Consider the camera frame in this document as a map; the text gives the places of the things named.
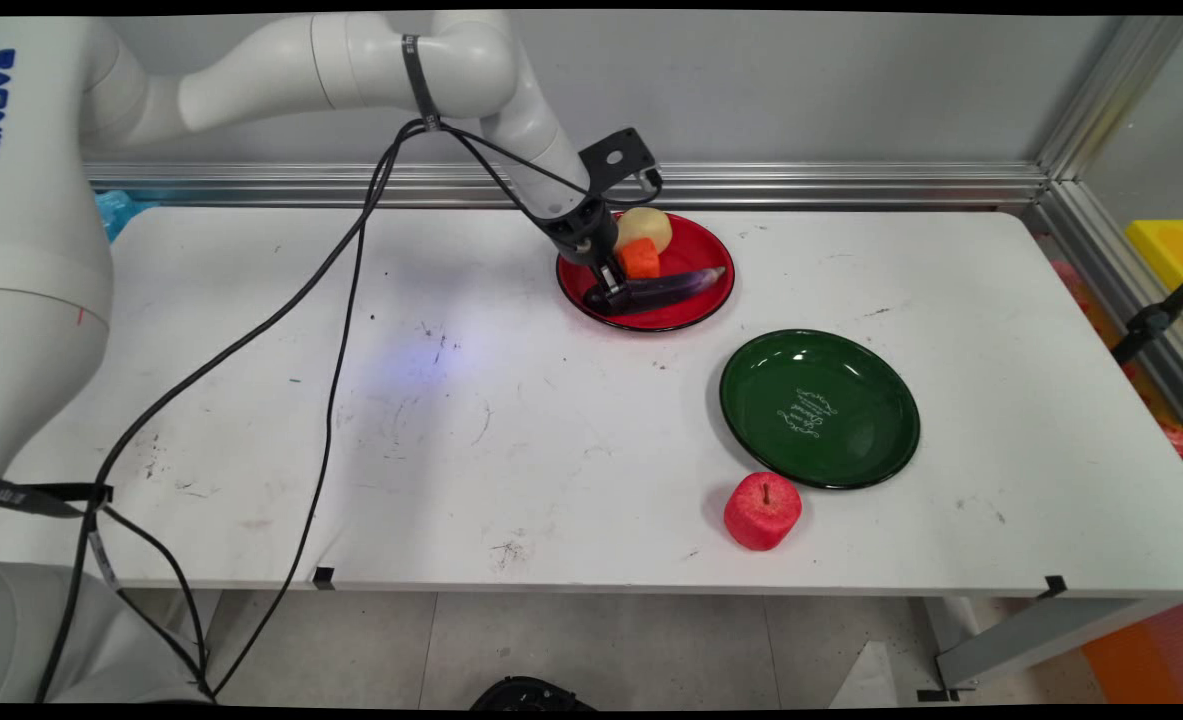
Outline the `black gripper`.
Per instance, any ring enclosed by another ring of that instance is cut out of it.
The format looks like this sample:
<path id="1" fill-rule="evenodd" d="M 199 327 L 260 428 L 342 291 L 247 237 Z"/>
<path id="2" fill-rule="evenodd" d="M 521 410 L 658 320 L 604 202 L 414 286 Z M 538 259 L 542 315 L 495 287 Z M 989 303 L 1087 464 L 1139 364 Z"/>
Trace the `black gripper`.
<path id="1" fill-rule="evenodd" d="M 629 278 L 615 259 L 618 219 L 603 199 L 586 199 L 562 218 L 539 218 L 539 229 L 568 262 L 595 268 L 595 313 L 629 305 Z"/>

